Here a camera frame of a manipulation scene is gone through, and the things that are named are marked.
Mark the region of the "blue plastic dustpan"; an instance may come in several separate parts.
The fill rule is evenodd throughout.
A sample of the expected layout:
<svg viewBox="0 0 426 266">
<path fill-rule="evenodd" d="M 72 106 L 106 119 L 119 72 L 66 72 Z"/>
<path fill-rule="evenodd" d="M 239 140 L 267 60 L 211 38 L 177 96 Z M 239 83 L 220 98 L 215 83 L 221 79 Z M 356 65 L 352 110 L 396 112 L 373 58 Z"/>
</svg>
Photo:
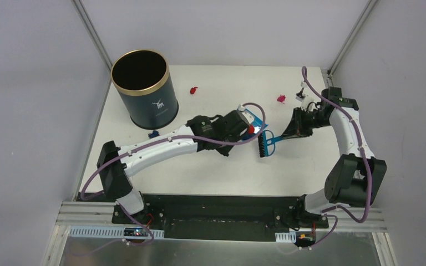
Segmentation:
<svg viewBox="0 0 426 266">
<path fill-rule="evenodd" d="M 262 123 L 263 123 L 263 120 L 261 119 L 261 118 L 259 118 L 258 116 L 256 116 L 254 113 L 253 113 L 253 115 L 254 115 L 254 117 L 255 117 L 255 119 L 254 119 L 254 121 L 250 124 L 250 125 L 253 125 L 254 126 L 254 128 L 255 128 L 255 133 L 253 134 L 253 135 L 248 135 L 247 134 L 247 132 L 243 135 L 243 137 L 242 137 L 242 141 L 245 141 L 245 140 L 248 140 L 248 139 L 251 139 L 251 138 L 253 138 L 255 135 L 257 135 L 258 134 L 258 132 L 262 129 L 262 128 L 267 128 L 268 127 L 268 124 L 265 124 L 264 126 L 262 126 Z"/>
</svg>

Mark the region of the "blue hand brush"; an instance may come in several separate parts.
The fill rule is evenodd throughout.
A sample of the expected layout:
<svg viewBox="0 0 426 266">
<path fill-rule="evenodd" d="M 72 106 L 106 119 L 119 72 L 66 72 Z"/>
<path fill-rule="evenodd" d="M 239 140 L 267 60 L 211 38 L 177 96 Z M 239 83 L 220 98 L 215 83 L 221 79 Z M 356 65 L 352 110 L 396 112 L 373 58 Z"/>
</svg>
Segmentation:
<svg viewBox="0 0 426 266">
<path fill-rule="evenodd" d="M 261 158 L 272 156 L 275 153 L 276 144 L 287 138 L 287 136 L 282 135 L 275 136 L 271 130 L 263 130 L 257 138 L 259 156 Z"/>
</svg>

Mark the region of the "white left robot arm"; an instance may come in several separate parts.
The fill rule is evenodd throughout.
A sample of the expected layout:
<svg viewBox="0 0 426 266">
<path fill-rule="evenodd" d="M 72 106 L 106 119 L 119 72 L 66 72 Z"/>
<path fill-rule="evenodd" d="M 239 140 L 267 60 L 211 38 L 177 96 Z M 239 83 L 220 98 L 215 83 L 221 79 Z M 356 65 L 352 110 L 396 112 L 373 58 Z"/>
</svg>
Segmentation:
<svg viewBox="0 0 426 266">
<path fill-rule="evenodd" d="M 159 162 L 203 150 L 228 156 L 235 143 L 254 131 L 253 121 L 247 109 L 238 109 L 225 116 L 196 116 L 172 132 L 138 144 L 117 147 L 109 141 L 103 145 L 97 162 L 103 192 L 126 210 L 127 219 L 141 224 L 147 209 L 131 177 Z"/>
</svg>

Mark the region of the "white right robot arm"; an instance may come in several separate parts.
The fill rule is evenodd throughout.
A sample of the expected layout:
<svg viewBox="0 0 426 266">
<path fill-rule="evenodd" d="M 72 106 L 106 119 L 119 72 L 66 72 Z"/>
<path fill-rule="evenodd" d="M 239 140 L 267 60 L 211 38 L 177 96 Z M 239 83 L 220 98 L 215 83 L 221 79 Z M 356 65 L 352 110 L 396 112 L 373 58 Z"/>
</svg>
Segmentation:
<svg viewBox="0 0 426 266">
<path fill-rule="evenodd" d="M 330 126 L 336 136 L 340 157 L 325 179 L 324 188 L 301 196 L 292 211 L 296 225 L 307 227 L 324 213 L 340 208 L 358 223 L 364 222 L 387 171 L 364 138 L 357 101 L 342 96 L 341 88 L 329 87 L 320 102 L 302 91 L 296 94 L 301 106 L 294 108 L 284 140 L 310 137 L 318 128 Z"/>
</svg>

